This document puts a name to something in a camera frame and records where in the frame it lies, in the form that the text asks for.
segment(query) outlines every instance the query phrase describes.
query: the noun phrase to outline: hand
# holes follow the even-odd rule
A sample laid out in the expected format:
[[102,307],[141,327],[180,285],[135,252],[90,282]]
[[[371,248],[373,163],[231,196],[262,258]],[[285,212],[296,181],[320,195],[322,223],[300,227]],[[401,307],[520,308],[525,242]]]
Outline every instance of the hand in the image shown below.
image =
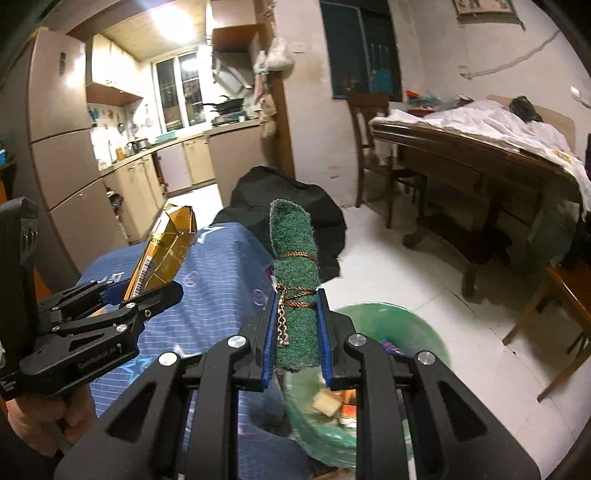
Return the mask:
[[76,443],[96,422],[95,401],[90,385],[81,385],[67,401],[22,395],[6,403],[8,421],[14,432],[29,446],[43,455],[53,456],[59,446],[43,427],[44,423],[64,419],[66,439]]

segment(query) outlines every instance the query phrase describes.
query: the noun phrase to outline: barcode label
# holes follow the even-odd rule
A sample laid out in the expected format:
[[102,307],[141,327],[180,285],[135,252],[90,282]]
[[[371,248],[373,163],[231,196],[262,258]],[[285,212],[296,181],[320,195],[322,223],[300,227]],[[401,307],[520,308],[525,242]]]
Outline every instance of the barcode label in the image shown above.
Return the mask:
[[139,295],[139,293],[142,290],[142,286],[144,285],[144,280],[146,278],[146,275],[148,274],[148,272],[152,271],[152,265],[153,265],[153,261],[152,261],[153,257],[146,257],[144,260],[144,265],[142,265],[142,270],[139,272],[139,278],[137,283],[135,284],[135,288],[134,288],[134,294],[132,295],[132,297],[136,297],[137,295]]

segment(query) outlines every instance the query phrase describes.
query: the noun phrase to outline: black bag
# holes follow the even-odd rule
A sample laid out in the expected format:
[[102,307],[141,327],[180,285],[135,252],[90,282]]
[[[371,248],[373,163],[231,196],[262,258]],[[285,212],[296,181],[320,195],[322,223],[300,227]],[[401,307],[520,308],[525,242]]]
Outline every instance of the black bag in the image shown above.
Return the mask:
[[337,257],[345,247],[345,219],[332,198],[318,185],[290,179],[268,167],[255,167],[239,181],[230,206],[219,212],[214,223],[238,222],[251,231],[272,255],[269,236],[271,202],[289,200],[310,214],[314,239],[318,246],[320,279],[339,276]]
[[525,123],[527,122],[543,122],[542,116],[535,111],[532,103],[527,99],[526,96],[522,95],[517,98],[513,98],[509,104],[509,111],[521,118]]

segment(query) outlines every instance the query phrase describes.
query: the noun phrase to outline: window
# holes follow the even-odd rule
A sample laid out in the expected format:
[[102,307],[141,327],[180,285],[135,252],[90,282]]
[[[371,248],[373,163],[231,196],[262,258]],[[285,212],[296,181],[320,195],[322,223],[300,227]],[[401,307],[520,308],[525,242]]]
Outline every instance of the window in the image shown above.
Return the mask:
[[387,93],[391,100],[402,101],[398,50],[387,0],[322,0],[320,8],[334,98],[344,98],[347,92],[369,92]]
[[196,52],[154,64],[154,84],[167,132],[205,121]]

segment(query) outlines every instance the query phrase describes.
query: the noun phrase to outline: white tile floor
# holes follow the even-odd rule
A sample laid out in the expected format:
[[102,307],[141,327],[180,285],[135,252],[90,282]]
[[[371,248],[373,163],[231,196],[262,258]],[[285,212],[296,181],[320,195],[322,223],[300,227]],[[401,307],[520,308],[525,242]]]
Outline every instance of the white tile floor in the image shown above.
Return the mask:
[[445,341],[455,373],[525,447],[545,478],[591,413],[591,362],[542,403],[536,400],[572,360],[566,349],[580,331],[575,322],[551,303],[534,328],[505,347],[501,338],[532,294],[523,277],[492,263],[477,276],[474,301],[467,301],[460,293],[463,261],[448,246],[430,238],[413,251],[402,245],[416,217],[408,197],[396,198],[391,231],[371,206],[344,214],[349,229],[342,274],[324,285],[331,308],[383,301],[429,322]]

